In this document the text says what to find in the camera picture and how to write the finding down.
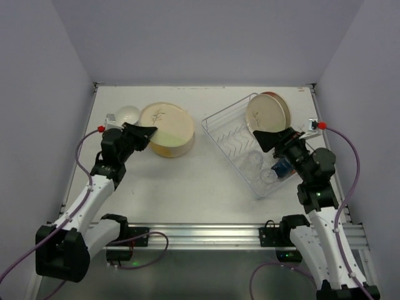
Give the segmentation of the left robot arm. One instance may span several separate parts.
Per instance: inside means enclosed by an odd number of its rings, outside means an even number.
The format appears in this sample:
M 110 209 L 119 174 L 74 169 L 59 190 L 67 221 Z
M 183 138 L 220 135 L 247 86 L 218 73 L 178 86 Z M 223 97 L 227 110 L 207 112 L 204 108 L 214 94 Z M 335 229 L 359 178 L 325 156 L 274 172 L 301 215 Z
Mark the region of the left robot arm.
M 105 214 L 97 225 L 91 223 L 123 180 L 126 161 L 133 152 L 145 150 L 157 130 L 126 122 L 121 127 L 97 129 L 101 150 L 92 169 L 84 171 L 87 184 L 59 219 L 36 232 L 36 274 L 78 283 L 103 247 L 127 242 L 127 217 Z

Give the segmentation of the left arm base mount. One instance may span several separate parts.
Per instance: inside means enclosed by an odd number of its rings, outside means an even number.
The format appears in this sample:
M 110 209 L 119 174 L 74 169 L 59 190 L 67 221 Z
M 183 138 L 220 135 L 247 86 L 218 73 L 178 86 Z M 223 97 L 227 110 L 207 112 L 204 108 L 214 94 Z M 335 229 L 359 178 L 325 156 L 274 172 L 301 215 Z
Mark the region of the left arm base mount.
M 122 263 L 130 261 L 136 248 L 148 246 L 149 232 L 149 227 L 128 227 L 122 237 L 105 243 L 106 261 L 117 266 L 122 266 Z

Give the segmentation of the white ceramic bowl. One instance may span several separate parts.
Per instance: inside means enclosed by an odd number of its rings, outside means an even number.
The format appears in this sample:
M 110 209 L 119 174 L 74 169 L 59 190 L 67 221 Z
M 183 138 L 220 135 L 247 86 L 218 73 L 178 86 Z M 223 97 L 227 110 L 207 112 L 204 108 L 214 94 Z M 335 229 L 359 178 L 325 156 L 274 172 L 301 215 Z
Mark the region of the white ceramic bowl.
M 124 123 L 135 125 L 140 118 L 141 111 L 136 106 L 124 106 L 115 112 L 116 123 L 122 126 Z

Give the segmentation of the cream plate green patch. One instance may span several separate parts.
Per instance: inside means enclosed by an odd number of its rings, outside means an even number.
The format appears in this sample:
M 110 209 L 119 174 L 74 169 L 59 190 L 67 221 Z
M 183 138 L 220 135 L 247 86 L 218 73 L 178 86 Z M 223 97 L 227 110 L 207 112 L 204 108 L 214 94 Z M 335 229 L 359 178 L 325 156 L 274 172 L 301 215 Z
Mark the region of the cream plate green patch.
M 142 127 L 156 127 L 151 142 L 167 148 L 181 147 L 194 136 L 194 121 L 181 107 L 168 102 L 146 106 L 139 118 Z

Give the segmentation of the cream plate yellow patch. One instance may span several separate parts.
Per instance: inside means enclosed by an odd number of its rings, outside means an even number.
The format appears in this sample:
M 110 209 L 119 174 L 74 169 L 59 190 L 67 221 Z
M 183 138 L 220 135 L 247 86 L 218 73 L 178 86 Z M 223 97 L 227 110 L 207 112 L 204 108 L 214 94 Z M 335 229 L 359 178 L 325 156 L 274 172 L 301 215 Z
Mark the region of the cream plate yellow patch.
M 188 153 L 195 140 L 195 134 L 191 137 L 181 137 L 166 132 L 156 133 L 149 143 L 151 150 L 164 158 L 178 158 Z

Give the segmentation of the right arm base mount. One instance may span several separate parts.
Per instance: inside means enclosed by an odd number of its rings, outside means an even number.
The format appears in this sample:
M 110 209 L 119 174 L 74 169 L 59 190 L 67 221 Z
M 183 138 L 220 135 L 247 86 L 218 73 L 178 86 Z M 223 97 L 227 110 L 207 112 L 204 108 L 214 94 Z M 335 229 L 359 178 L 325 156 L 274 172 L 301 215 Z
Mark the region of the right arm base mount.
M 300 264 L 303 261 L 299 250 L 284 237 L 280 227 L 272 219 L 259 228 L 259 243 L 262 248 L 274 248 L 277 260 L 281 263 Z

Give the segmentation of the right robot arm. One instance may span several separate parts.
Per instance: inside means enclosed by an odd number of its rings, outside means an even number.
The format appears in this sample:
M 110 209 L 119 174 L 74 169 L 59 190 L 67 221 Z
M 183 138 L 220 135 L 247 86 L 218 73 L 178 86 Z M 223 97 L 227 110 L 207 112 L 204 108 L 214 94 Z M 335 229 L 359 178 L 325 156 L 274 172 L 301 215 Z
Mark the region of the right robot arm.
M 286 159 L 302 179 L 297 198 L 305 213 L 284 216 L 279 228 L 301 253 L 317 299 L 380 299 L 378 287 L 360 270 L 339 220 L 344 206 L 331 185 L 335 154 L 325 147 L 309 151 L 305 133 L 291 127 L 280 132 L 255 130 L 253 135 L 265 153 L 273 151 L 275 158 Z

